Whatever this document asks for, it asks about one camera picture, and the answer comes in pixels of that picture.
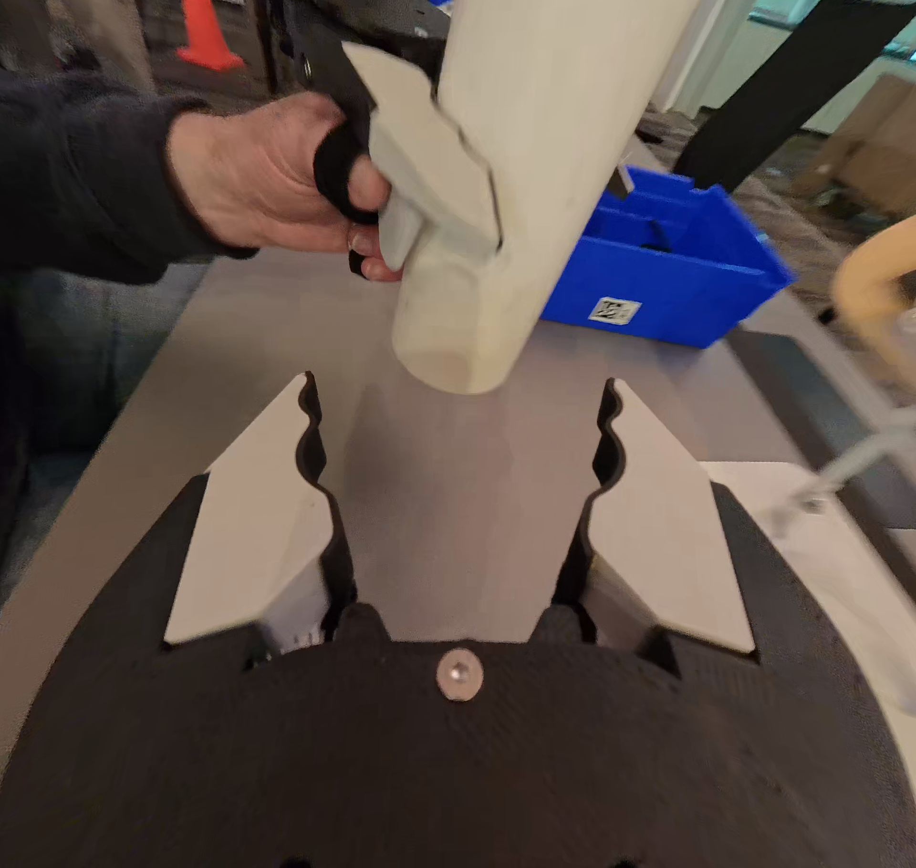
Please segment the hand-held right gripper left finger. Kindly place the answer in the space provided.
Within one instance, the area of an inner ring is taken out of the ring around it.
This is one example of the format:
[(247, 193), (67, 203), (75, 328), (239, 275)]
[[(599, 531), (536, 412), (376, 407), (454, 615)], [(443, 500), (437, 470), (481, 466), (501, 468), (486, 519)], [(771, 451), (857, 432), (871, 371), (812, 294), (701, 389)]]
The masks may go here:
[(169, 645), (254, 626), (268, 647), (333, 639), (355, 601), (349, 544), (311, 372), (296, 375), (212, 462), (165, 630)]

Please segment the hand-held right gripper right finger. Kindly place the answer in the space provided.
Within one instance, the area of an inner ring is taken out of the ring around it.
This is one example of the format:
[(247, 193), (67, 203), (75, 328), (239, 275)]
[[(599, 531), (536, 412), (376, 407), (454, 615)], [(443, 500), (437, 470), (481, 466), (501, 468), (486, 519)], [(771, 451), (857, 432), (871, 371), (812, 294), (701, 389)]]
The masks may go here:
[(556, 604), (588, 641), (627, 652), (677, 633), (755, 651), (712, 481), (624, 381), (607, 379), (587, 496), (556, 581)]

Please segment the person's left hand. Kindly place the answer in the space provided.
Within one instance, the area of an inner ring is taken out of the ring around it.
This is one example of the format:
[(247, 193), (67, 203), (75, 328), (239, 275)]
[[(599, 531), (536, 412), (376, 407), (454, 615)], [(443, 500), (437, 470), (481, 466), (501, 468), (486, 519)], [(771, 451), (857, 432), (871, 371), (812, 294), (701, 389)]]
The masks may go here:
[(382, 256), (376, 228), (346, 218), (318, 190), (315, 153), (343, 125), (326, 96), (298, 93), (245, 114), (189, 111), (167, 136), (167, 164), (190, 212), (214, 240), (241, 249), (363, 256), (375, 282), (401, 272)]

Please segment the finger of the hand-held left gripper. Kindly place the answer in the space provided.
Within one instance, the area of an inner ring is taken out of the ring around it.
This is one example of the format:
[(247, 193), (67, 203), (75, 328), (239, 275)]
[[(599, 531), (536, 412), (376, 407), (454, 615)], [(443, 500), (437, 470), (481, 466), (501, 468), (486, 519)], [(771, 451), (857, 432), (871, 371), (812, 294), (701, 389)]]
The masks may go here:
[(502, 241), (490, 169), (437, 104), (428, 76), (383, 50), (343, 42), (372, 101), (368, 152), (391, 193), (380, 214), (382, 256), (403, 269), (423, 232), (478, 260)]

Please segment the person's dark clothing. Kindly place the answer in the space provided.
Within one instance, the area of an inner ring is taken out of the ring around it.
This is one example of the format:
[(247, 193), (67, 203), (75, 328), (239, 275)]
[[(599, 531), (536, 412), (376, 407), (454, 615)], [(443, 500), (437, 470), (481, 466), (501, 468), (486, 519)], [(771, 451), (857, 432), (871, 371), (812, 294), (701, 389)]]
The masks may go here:
[(13, 277), (3, 289), (14, 367), (2, 394), (23, 396), (25, 439), (3, 473), (2, 603), (13, 593), (90, 461), (209, 267), (179, 264), (148, 286), (57, 270)]

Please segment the brown cardboard box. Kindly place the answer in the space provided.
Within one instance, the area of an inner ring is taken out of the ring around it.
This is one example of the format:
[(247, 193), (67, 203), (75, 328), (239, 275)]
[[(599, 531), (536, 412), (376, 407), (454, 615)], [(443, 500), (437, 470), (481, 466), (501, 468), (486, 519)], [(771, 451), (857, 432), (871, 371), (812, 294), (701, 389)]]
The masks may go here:
[(915, 85), (880, 76), (795, 177), (791, 193), (842, 195), (894, 221), (915, 212)]

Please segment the black pillar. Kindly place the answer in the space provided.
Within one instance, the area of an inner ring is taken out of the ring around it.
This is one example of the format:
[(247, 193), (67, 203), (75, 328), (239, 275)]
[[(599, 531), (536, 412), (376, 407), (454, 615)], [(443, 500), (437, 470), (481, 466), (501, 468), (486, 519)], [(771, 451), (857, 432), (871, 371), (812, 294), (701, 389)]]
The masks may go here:
[(819, 0), (689, 140), (671, 173), (730, 193), (913, 21), (914, 1)]

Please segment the white bottle with black cap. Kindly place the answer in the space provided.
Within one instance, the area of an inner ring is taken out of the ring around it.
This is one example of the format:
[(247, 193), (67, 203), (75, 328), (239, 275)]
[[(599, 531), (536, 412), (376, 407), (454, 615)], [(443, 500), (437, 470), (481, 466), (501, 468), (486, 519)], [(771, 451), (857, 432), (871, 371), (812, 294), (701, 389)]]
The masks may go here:
[(701, 0), (455, 0), (436, 103), (458, 155), (410, 198), (396, 358), (445, 393), (500, 386)]

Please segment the orange traffic cone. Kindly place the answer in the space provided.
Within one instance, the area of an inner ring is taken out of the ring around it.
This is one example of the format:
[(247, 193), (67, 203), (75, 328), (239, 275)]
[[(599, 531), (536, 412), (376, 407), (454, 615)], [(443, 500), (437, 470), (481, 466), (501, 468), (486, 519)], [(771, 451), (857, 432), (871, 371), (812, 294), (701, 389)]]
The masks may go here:
[(192, 66), (211, 72), (234, 72), (245, 61), (229, 49), (212, 0), (180, 0), (188, 43), (177, 55)]

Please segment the blue plastic bin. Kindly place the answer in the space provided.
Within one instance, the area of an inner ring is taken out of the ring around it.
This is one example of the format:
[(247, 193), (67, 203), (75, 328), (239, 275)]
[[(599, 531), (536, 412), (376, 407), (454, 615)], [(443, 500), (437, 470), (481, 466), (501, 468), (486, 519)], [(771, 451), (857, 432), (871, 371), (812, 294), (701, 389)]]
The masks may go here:
[(622, 165), (541, 319), (706, 349), (796, 276), (721, 186)]

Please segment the person's left forearm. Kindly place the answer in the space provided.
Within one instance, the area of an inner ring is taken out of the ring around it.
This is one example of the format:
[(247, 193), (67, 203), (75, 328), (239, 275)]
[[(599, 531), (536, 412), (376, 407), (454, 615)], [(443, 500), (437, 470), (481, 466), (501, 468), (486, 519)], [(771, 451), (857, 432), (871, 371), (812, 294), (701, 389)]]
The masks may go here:
[(53, 269), (128, 285), (193, 258), (246, 260), (180, 196), (167, 139), (200, 97), (146, 95), (98, 72), (2, 71), (2, 275)]

